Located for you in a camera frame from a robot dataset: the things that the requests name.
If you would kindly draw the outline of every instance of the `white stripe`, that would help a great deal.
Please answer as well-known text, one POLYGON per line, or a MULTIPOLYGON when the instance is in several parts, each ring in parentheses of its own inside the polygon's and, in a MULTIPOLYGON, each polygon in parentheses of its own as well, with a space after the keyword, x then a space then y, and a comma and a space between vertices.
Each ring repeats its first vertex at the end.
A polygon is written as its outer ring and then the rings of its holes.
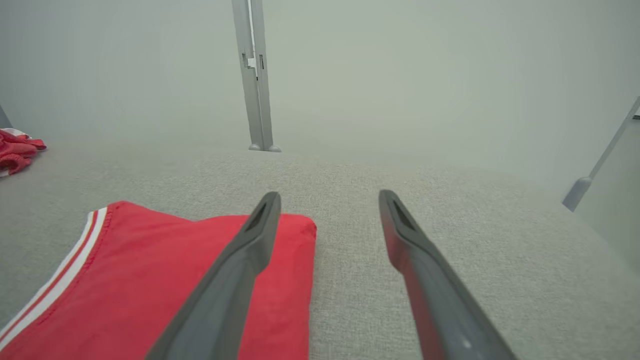
POLYGON ((14 316, 13 319, 11 319, 11 321, 8 324, 6 324, 6 326, 2 329, 2 331, 0 331, 0 338, 6 333, 6 331, 11 326, 13 326, 13 323, 15 323, 22 316, 22 314, 24 314, 24 312, 27 311, 27 309, 29 309, 29 307, 31 307, 31 305, 33 305, 33 303, 36 300, 38 300, 38 298, 42 295, 42 293, 51 285, 53 280, 55 280, 55 278, 58 277, 58 275, 60 274, 62 269, 65 268, 65 266, 71 260, 73 255, 78 251, 78 248, 80 247, 80 245, 82 245, 82 242, 84 241, 84 238, 86 238, 86 235, 89 232, 89 229, 91 228, 91 222, 93 220, 93 213, 94 213, 94 211, 90 212, 89 215, 87 215, 86 225, 84 226, 84 231, 82 232, 82 235, 80 236, 80 239, 76 242, 76 244, 74 245, 73 249, 71 249, 71 251, 67 254, 67 256, 62 261, 62 263, 60 263, 60 266, 58 266, 58 269, 56 270, 56 272, 54 272, 53 275, 51 276, 51 278, 49 279, 49 281, 47 281, 47 283, 44 284, 38 290, 36 295, 33 295, 31 300, 29 300, 29 302, 22 308, 22 310, 20 310, 20 312, 16 316, 14 316))
MULTIPOLYGON (((102 223, 104 222, 104 217, 105 217, 106 213, 107 213, 107 208, 102 208, 102 209, 98 210, 98 216, 95 219, 95 225, 93 227, 93 231, 91 232, 91 236, 89 237, 88 241, 86 242, 86 245, 84 246, 84 248, 82 249, 82 251, 80 252, 78 257, 76 258, 76 260, 71 264, 71 266, 69 267, 67 272, 64 275, 62 275, 62 278, 60 278, 60 280, 53 287, 53 289, 51 289, 51 291, 40 301, 40 303, 38 305, 36 305, 31 310, 31 312, 28 313, 22 319, 22 321, 20 321, 11 330, 11 332, 9 332, 7 337, 5 337, 2 340, 2 342, 0 343, 0 350, 2 350, 7 344, 9 344, 9 342, 11 342, 11 340, 13 338, 15 338, 18 334, 20 334, 20 332, 22 330, 24 330, 31 322, 33 322, 33 320, 36 320, 40 315, 42 315, 42 313, 44 313, 47 310, 47 308, 49 308, 49 306, 51 304, 53 304, 53 302, 65 291, 65 289, 67 289, 67 286, 69 286, 69 284, 76 277, 77 273, 80 271, 80 269, 84 265, 84 262, 88 258, 89 253, 93 249, 93 245, 95 244, 96 240, 98 239, 98 235, 100 234, 100 230, 102 229, 102 223)), ((56 273, 51 277, 51 279, 49 279, 47 284, 45 284, 44 286, 42 286, 40 288, 40 290, 38 290, 38 293, 36 293, 36 295, 31 299, 31 301, 29 301, 29 303, 24 308, 22 308, 20 313, 18 313, 18 315, 16 315, 13 318, 13 320, 11 320, 10 323, 7 324, 7 326, 4 327, 2 332, 0 332, 0 336, 2 336, 4 334, 4 332, 7 331, 12 326, 12 324, 15 321, 17 321, 17 319, 19 319, 20 316, 22 316, 22 314, 29 307, 31 307, 31 305, 33 305, 33 303, 42 295, 42 293, 49 287, 49 285, 51 285, 53 280, 60 274, 62 269, 64 269, 66 267, 68 262, 71 260, 71 258, 74 256, 74 254, 77 252, 78 248, 82 245, 82 242, 86 238, 86 235, 89 232, 89 228, 91 227, 91 221, 92 221, 92 218, 93 218, 93 213, 90 213, 88 215, 88 218, 89 219, 87 221, 87 224, 84 227, 84 231, 83 231, 82 237, 80 237, 80 240, 78 240, 78 242, 76 243, 74 248, 71 250, 71 252, 62 261, 62 264, 60 264, 60 266, 58 267, 56 273)))

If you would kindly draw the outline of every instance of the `red fabric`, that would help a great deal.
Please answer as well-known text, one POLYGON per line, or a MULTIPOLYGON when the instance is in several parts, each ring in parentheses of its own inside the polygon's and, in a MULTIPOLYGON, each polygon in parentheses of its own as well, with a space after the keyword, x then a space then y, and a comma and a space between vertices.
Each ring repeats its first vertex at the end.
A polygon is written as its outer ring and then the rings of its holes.
MULTIPOLYGON (((129 202, 110 205, 79 273, 0 359, 142 359, 247 218, 191 222, 129 202)), ((239 359, 308 358, 315 241, 311 219, 280 217, 239 359)))
POLYGON ((0 130, 0 170, 8 168, 9 175, 13 175, 29 165, 38 150, 46 148, 42 140, 0 130))

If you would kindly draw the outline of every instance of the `white wall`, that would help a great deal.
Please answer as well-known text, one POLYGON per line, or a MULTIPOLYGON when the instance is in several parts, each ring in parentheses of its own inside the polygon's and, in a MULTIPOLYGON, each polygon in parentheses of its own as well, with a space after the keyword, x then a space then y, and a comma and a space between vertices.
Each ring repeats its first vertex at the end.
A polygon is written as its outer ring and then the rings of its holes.
POLYGON ((626 128, 575 213, 640 274, 640 122, 626 128))
MULTIPOLYGON (((640 95, 638 0, 263 1, 286 152, 492 168, 560 201, 640 95)), ((3 0, 0 51, 34 135, 249 144, 230 0, 3 0)))
POLYGON ((0 1, 0 104, 45 140, 246 149, 238 61, 230 1, 0 1))
POLYGON ((638 0, 264 0, 284 151, 494 168, 561 201, 640 95, 638 0))

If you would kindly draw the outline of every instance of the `red cloth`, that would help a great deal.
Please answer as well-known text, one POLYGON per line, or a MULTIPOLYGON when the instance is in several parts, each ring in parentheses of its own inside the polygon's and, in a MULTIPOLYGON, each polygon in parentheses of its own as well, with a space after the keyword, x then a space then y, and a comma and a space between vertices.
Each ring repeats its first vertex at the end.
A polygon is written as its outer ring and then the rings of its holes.
POLYGON ((0 170, 8 168, 9 175, 13 175, 29 165, 38 150, 46 148, 42 140, 0 130, 0 170))
MULTIPOLYGON (((247 218, 191 222, 129 202, 94 211, 51 281, 0 332, 0 359, 142 359, 247 218)), ((308 358, 315 242, 311 219, 280 217, 239 359, 308 358)))

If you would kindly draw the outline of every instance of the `crumpled red cloth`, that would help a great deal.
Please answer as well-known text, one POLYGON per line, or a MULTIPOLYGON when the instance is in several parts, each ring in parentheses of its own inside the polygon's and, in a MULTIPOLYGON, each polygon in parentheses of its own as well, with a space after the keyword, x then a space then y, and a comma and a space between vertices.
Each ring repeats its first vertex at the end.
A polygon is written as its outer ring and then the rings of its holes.
POLYGON ((9 175, 13 175, 29 165, 39 150, 46 148, 42 140, 0 130, 0 171, 9 170, 9 175))

